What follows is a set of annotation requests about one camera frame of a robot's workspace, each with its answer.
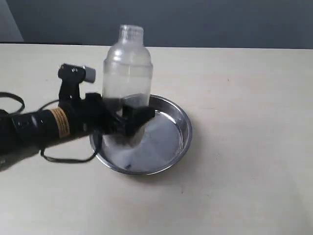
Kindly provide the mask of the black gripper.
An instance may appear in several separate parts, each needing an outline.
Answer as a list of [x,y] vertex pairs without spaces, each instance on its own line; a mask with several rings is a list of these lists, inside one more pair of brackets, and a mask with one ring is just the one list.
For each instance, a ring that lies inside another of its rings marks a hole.
[[[61,79],[59,106],[68,112],[71,130],[78,133],[99,131],[101,134],[134,136],[155,117],[152,107],[144,106],[144,94],[131,94],[122,98],[102,97],[99,93],[86,93],[80,97],[80,84],[85,82],[83,66],[63,63],[58,69]],[[122,117],[111,110],[121,110]]]

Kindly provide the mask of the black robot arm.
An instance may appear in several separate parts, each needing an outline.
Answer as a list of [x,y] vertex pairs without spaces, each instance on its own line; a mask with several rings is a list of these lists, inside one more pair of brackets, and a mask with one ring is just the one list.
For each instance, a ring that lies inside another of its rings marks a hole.
[[15,94],[2,92],[1,97],[14,99],[21,107],[14,113],[0,111],[0,169],[7,170],[18,162],[40,154],[49,162],[82,164],[91,161],[102,147],[101,140],[95,143],[93,154],[86,159],[52,158],[44,154],[46,148],[95,134],[120,134],[130,138],[155,117],[149,106],[132,107],[124,104],[119,116],[103,102],[99,93],[87,93],[80,97],[82,82],[94,83],[96,71],[87,66],[61,64],[58,69],[61,79],[58,107],[22,113],[23,99]]

